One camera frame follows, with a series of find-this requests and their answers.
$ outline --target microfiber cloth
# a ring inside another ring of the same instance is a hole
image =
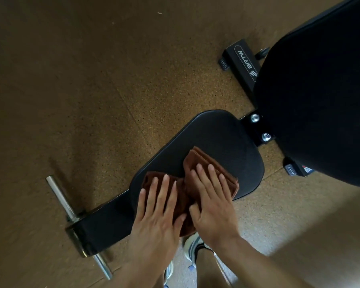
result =
[[[183,160],[185,177],[177,178],[168,174],[170,181],[169,181],[169,189],[165,204],[167,204],[173,183],[175,181],[178,192],[177,203],[176,203],[175,211],[173,213],[173,221],[175,221],[176,218],[179,217],[181,214],[187,213],[187,217],[180,231],[181,237],[185,237],[196,232],[196,229],[193,226],[192,218],[189,214],[189,207],[195,202],[197,202],[199,207],[201,208],[200,194],[198,189],[196,188],[195,182],[191,174],[191,170],[196,170],[197,164],[201,164],[203,166],[208,178],[209,178],[209,172],[208,172],[209,164],[212,164],[215,167],[217,176],[223,174],[227,180],[232,198],[236,195],[237,191],[239,190],[239,183],[237,178],[235,178],[233,175],[228,173],[216,160],[212,159],[201,149],[199,149],[198,147],[193,147],[193,149],[189,151],[188,155]],[[152,180],[154,179],[154,177],[157,177],[158,178],[157,190],[159,191],[161,187],[161,183],[163,182],[164,175],[165,173],[162,172],[147,172],[144,177],[142,188],[144,188],[148,194]],[[148,195],[145,196],[145,206],[147,206],[147,199],[148,199]]]

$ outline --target hand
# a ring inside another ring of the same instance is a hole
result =
[[[220,174],[217,178],[213,165],[208,165],[211,180],[201,164],[196,169],[197,173],[195,170],[191,173],[200,192],[202,211],[195,203],[189,212],[200,237],[219,254],[219,250],[229,245],[232,239],[240,238],[231,192],[224,175]]]
[[[146,276],[146,283],[153,281],[151,286],[175,256],[180,230],[187,216],[182,214],[173,223],[173,211],[177,201],[176,182],[172,186],[165,210],[169,176],[164,176],[156,200],[157,184],[158,178],[155,177],[149,189],[146,208],[146,191],[140,191],[137,214],[129,240],[129,261]]]

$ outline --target person's right arm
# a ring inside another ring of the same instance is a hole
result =
[[[312,288],[302,279],[281,269],[269,257],[240,237],[231,193],[225,177],[208,166],[211,180],[201,165],[192,176],[201,196],[201,212],[190,207],[193,224],[203,241],[248,288]]]

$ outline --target metal tube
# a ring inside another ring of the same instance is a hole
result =
[[[51,175],[51,176],[46,177],[46,180],[47,180],[49,186],[51,187],[53,193],[55,193],[56,197],[58,198],[60,204],[63,206],[65,212],[67,213],[67,215],[69,217],[69,219],[72,222],[78,221],[79,218],[77,217],[77,215],[74,212],[71,205],[69,205],[69,203],[67,201],[67,198],[65,198],[65,196],[62,193],[62,191],[60,190],[58,184],[53,179],[53,176]],[[106,278],[108,280],[112,279],[112,271],[108,267],[108,265],[107,265],[106,261],[103,259],[102,255],[100,255],[98,253],[98,254],[94,255],[93,258],[95,259],[96,263],[99,265],[100,269],[103,271]]]

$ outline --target brown towel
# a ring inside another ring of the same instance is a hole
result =
[[[188,209],[193,203],[195,203],[195,201],[197,201],[199,207],[201,208],[200,194],[198,189],[196,188],[195,182],[193,181],[191,175],[191,170],[192,169],[196,170],[197,164],[201,164],[203,166],[205,173],[207,174],[208,177],[209,177],[209,172],[207,167],[209,164],[212,164],[215,167],[217,176],[223,173],[223,175],[227,179],[232,198],[236,195],[237,191],[239,190],[239,183],[237,178],[233,177],[230,173],[228,173],[216,160],[212,159],[201,149],[199,149],[198,147],[193,147],[193,149],[189,151],[188,155],[185,157],[183,161],[185,177],[177,178],[169,175],[170,181],[169,181],[167,200],[169,198],[172,185],[175,181],[177,181],[176,187],[178,190],[177,203],[175,207],[175,212],[173,214],[173,220],[176,220],[176,218],[181,214],[187,213],[187,218],[185,219],[183,223],[183,227],[180,232],[181,237],[191,235],[196,231],[195,227],[193,226],[192,218],[189,214]],[[161,173],[161,172],[147,172],[145,174],[142,187],[147,191],[147,194],[149,192],[149,187],[154,177],[158,178],[157,190],[160,190],[160,186],[163,181],[164,175],[165,173]],[[145,197],[145,205],[147,205],[147,199],[148,199],[148,195],[146,195]]]

